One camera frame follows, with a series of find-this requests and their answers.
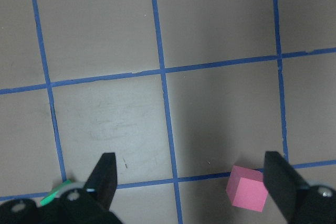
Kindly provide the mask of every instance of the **blue tape line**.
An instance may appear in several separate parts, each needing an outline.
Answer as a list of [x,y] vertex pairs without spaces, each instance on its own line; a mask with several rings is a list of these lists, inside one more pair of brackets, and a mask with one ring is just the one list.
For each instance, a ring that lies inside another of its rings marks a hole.
[[288,145],[287,145],[287,123],[286,123],[286,106],[285,106],[285,86],[282,76],[282,60],[278,60],[278,78],[279,78],[279,93],[280,93],[280,113],[281,113],[281,129],[282,129],[282,148],[284,158],[289,161]]
[[28,199],[28,198],[40,198],[48,195],[49,192],[46,193],[36,193],[36,194],[21,194],[21,195],[12,195],[12,196],[4,196],[0,197],[0,201],[12,200],[12,199]]
[[[164,58],[163,58],[163,47],[162,47],[162,37],[161,37],[161,28],[160,28],[160,19],[159,19],[158,0],[152,0],[152,5],[153,5],[156,42],[158,44],[159,64],[160,64],[160,69],[164,71],[165,65],[164,65]],[[167,92],[167,80],[166,80],[165,72],[161,73],[161,80],[162,80],[163,101],[164,101],[164,109],[165,109],[165,116],[166,116],[173,179],[176,180],[177,179],[176,158],[175,158],[173,131],[172,131],[172,123],[171,123],[170,108],[169,108],[169,98],[168,98],[168,92]],[[178,184],[179,183],[177,181],[174,181],[177,220],[179,224],[182,224],[183,223],[182,207],[181,207],[180,189],[178,187],[179,186]]]
[[301,57],[301,56],[309,56],[309,55],[322,55],[322,54],[331,54],[336,52],[336,47],[333,48],[324,48],[324,49],[316,49],[310,52],[300,51],[300,52],[289,52],[286,54],[282,54],[283,58],[293,58],[293,57]]
[[125,189],[125,188],[133,188],[133,187],[143,187],[143,186],[154,186],[154,185],[164,185],[171,184],[174,182],[174,179],[160,179],[160,180],[152,180],[152,181],[144,181],[137,183],[129,183],[129,184],[121,184],[117,186],[117,189]]
[[274,14],[275,41],[278,56],[278,79],[279,79],[279,94],[280,94],[282,148],[285,154],[284,158],[287,161],[289,161],[288,144],[287,144],[287,127],[286,127],[285,87],[283,85],[283,75],[282,75],[282,51],[280,40],[278,0],[273,0],[273,14]]
[[302,169],[302,168],[318,167],[318,166],[328,166],[328,165],[336,165],[336,160],[319,161],[319,162],[312,162],[312,163],[303,163],[303,164],[293,165],[293,167],[295,169]]
[[274,14],[275,41],[276,41],[276,47],[277,47],[277,55],[281,56],[281,40],[280,40],[280,22],[279,22],[278,0],[273,0],[273,14]]
[[191,181],[213,179],[213,178],[225,178],[225,177],[229,177],[230,174],[231,174],[230,172],[228,172],[228,173],[214,173],[214,174],[207,174],[207,175],[183,177],[183,178],[179,178],[178,180],[179,180],[179,182],[191,182]]
[[181,71],[190,71],[190,70],[199,70],[199,69],[206,69],[206,68],[218,68],[223,66],[230,66],[230,65],[238,65],[244,63],[252,63],[252,62],[261,62],[261,61],[269,61],[269,60],[277,60],[278,57],[274,55],[270,56],[260,56],[260,57],[252,57],[252,58],[243,58],[243,59],[236,59],[236,60],[225,60],[225,61],[218,61],[212,63],[204,63],[204,64],[196,64],[196,65],[189,65],[189,66],[182,66],[182,67],[172,67],[166,68],[166,73],[172,72],[181,72]]
[[0,89],[0,94],[19,93],[19,92],[39,90],[39,89],[45,89],[45,88],[47,88],[45,84],[38,84],[38,85],[25,86],[25,87],[20,87],[20,88]]
[[[303,169],[303,168],[329,166],[329,165],[336,165],[336,160],[296,164],[296,165],[292,165],[292,167],[294,167],[295,169]],[[263,168],[258,168],[258,169],[255,169],[255,170],[258,170],[262,173],[264,172]],[[177,179],[168,178],[168,179],[160,179],[160,180],[151,180],[151,181],[145,181],[145,182],[121,184],[121,185],[117,186],[117,189],[126,189],[126,188],[143,187],[143,186],[154,186],[154,185],[164,185],[164,184],[171,184],[171,183],[175,183],[175,182],[182,183],[182,182],[194,182],[194,181],[206,180],[206,179],[226,178],[226,177],[229,177],[230,174],[231,174],[230,172],[227,172],[227,173],[214,173],[214,174],[182,177],[182,178],[177,178]],[[48,193],[49,192],[36,193],[36,194],[22,194],[22,195],[14,195],[14,196],[4,196],[4,197],[0,197],[0,201],[11,200],[11,199],[21,199],[21,198],[45,197]]]
[[160,69],[154,70],[146,70],[139,73],[117,73],[117,74],[110,74],[107,76],[97,76],[97,77],[87,77],[75,80],[64,80],[64,81],[56,81],[52,82],[52,87],[59,87],[59,86],[66,86],[66,85],[73,85],[73,84],[81,84],[81,83],[88,83],[94,81],[108,81],[108,80],[118,80],[124,78],[133,78],[139,76],[151,76],[154,74],[161,74],[162,71]]
[[56,121],[56,114],[55,114],[55,108],[54,108],[54,95],[52,93],[53,91],[52,91],[52,88],[51,88],[51,85],[50,85],[50,77],[49,77],[49,71],[48,71],[46,52],[45,52],[45,48],[44,48],[44,41],[43,41],[43,35],[42,35],[42,28],[41,28],[41,22],[40,22],[40,17],[39,17],[38,5],[37,5],[37,0],[31,0],[31,1],[33,3],[38,44],[39,44],[42,66],[43,66],[43,71],[44,71],[44,76],[45,76],[46,86],[47,86],[47,91],[48,91],[51,118],[52,118],[52,122],[53,122],[52,124],[53,124],[53,127],[54,127],[54,134],[55,134],[55,144],[56,144],[58,162],[59,162],[61,177],[62,177],[62,180],[64,182],[64,181],[67,180],[67,176],[66,176],[66,172],[65,172],[61,143],[60,143],[60,139],[59,139],[59,133],[58,133],[58,127],[57,127],[57,121]]

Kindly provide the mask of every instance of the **floor tile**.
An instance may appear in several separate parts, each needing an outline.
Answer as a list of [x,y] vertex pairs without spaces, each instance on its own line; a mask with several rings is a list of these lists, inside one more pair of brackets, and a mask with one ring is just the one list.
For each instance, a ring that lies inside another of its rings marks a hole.
[[38,0],[52,81],[159,68],[151,0]]
[[157,0],[167,67],[274,55],[272,0]]
[[46,90],[0,95],[0,196],[49,191],[60,178]]
[[336,159],[336,55],[283,62],[289,160]]
[[336,47],[334,0],[279,0],[282,52]]
[[336,189],[336,165],[302,168],[296,171],[310,183],[326,184]]
[[219,178],[180,183],[183,223],[286,223],[270,196],[263,212],[232,206],[225,191],[227,182],[228,178]]
[[173,184],[118,189],[110,209],[127,224],[177,224]]
[[0,89],[45,82],[32,0],[0,0]]
[[172,177],[160,76],[54,89],[69,178],[85,181],[116,152],[119,184]]
[[261,168],[282,152],[277,63],[167,75],[180,177]]

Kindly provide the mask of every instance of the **screw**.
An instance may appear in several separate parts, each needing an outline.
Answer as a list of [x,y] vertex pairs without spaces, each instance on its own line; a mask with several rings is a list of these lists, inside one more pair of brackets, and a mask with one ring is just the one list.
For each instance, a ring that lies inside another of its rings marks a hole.
[[25,209],[25,208],[26,208],[26,204],[24,204],[23,201],[21,200],[20,203],[14,205],[14,206],[12,207],[12,212],[17,213],[17,212],[22,211],[22,210]]
[[77,200],[78,198],[80,197],[80,194],[77,192],[77,190],[69,193],[67,199],[70,200],[70,201],[74,201],[74,200]]
[[332,191],[329,188],[326,187],[319,187],[318,192],[320,195],[322,195],[323,197],[331,197],[332,196]]

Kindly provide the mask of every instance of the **tiled floor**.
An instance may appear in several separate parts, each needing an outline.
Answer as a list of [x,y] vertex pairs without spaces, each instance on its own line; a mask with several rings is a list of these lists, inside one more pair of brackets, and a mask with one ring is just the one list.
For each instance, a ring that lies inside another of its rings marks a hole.
[[116,152],[124,223],[285,223],[230,205],[277,150],[336,187],[333,0],[0,0],[0,203]]

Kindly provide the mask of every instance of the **foam block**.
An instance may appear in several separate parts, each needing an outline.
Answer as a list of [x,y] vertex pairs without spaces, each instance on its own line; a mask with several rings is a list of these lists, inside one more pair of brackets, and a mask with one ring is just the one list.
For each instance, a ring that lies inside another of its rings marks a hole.
[[235,165],[226,192],[233,206],[258,212],[262,212],[268,195],[261,172]]

